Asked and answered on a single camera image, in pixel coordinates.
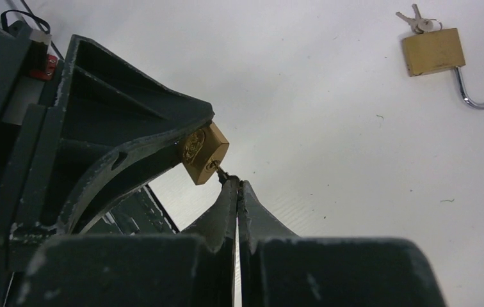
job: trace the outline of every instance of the tabletop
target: tabletop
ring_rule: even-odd
[[[80,34],[173,90],[212,103],[225,170],[303,236],[404,237],[450,306],[484,306],[484,111],[451,71],[409,77],[395,13],[411,1],[28,0],[65,51]],[[484,1],[421,1],[458,28],[484,101]],[[154,180],[180,228],[217,197],[183,166]]]

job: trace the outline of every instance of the silver key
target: silver key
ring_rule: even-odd
[[[412,4],[412,8],[415,12],[415,18],[407,17],[401,12],[396,12],[396,15],[407,22],[415,34],[422,34],[431,31],[433,27],[432,21],[421,17],[417,4]]]

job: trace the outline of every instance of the red component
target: red component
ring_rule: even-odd
[[[29,76],[38,80],[50,81],[54,76],[57,60],[57,57],[48,54],[48,65],[46,66],[46,71],[33,69],[29,72]]]

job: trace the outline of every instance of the white table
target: white table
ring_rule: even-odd
[[[408,238],[450,306],[484,306],[484,111],[463,105],[452,72],[408,77],[395,12],[411,1],[28,2],[61,50],[89,36],[211,102],[223,167],[293,231]],[[459,29],[484,101],[484,1],[419,8]],[[151,186],[181,228],[220,188],[193,187],[182,166]]]

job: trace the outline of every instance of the brass padlock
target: brass padlock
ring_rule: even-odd
[[[229,149],[229,142],[215,123],[198,129],[180,145],[182,163],[195,185],[210,179]]]
[[[466,65],[457,29],[410,36],[402,47],[410,77]]]

